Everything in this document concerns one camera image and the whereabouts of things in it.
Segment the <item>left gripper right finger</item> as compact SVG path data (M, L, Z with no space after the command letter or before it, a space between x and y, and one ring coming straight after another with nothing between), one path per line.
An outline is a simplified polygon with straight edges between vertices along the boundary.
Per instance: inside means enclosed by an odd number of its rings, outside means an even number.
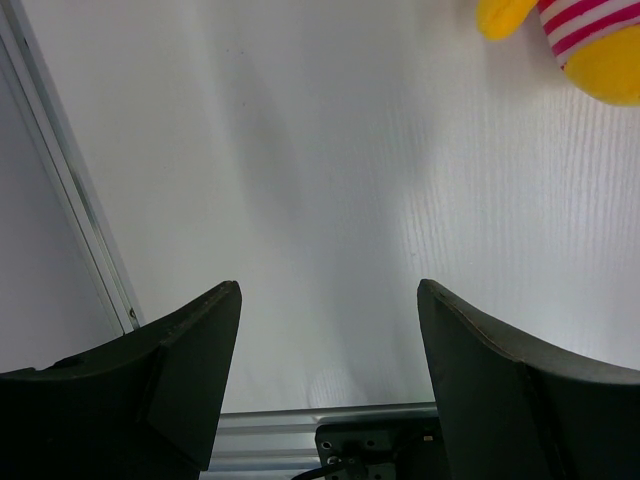
M638 371L552 345L434 280L417 306L453 478L638 478Z

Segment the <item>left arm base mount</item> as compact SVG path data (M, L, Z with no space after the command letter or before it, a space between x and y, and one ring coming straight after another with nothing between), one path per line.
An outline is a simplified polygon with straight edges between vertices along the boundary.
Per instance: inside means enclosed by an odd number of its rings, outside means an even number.
M298 480L447 480L449 462L435 417L325 424L315 443L321 465Z

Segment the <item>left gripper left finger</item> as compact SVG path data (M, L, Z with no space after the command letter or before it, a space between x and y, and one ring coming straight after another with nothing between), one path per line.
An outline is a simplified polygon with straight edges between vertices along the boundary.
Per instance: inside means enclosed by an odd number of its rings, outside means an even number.
M225 281L45 369L1 377L5 479L196 479L207 471L238 333Z

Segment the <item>yellow plush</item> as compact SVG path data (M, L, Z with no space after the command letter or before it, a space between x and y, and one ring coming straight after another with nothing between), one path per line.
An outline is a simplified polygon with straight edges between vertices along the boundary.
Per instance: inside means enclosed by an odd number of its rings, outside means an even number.
M532 11L574 86L609 105L639 105L637 1L479 1L476 26L486 39L502 40Z

